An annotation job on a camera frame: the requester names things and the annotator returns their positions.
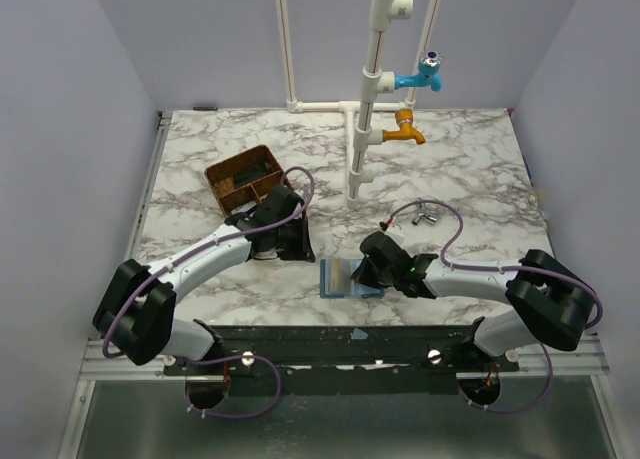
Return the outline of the blue leather card holder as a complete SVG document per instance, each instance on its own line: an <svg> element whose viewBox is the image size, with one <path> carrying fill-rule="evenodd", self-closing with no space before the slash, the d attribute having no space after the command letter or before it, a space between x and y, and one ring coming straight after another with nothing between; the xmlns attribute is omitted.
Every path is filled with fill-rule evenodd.
<svg viewBox="0 0 640 459"><path fill-rule="evenodd" d="M361 259L338 257L320 261L319 295L323 299L365 299L382 298L383 289L372 288L352 279L352 274L360 266Z"/></svg>

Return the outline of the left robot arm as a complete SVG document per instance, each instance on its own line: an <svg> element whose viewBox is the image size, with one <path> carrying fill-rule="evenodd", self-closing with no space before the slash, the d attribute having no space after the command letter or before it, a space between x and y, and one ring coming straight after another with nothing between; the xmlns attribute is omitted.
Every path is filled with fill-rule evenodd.
<svg viewBox="0 0 640 459"><path fill-rule="evenodd" d="M105 346L136 365L159 355L204 359L217 341L208 326L175 317L176 305L215 275L274 250L296 226L309 201L278 184L253 209L228 217L185 250L144 265L121 263L93 316Z"/></svg>

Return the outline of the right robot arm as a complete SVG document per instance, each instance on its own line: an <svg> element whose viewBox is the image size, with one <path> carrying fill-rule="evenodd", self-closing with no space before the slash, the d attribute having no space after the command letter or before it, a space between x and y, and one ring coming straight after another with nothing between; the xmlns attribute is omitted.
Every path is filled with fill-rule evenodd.
<svg viewBox="0 0 640 459"><path fill-rule="evenodd" d="M464 339L470 352L498 357L540 343L574 351L595 298L549 254L531 249L516 262L448 263L430 253L411 255L392 237L374 232L360 244L363 259L352 279L367 287L393 288L411 298L467 297L508 305L506 312L476 319Z"/></svg>

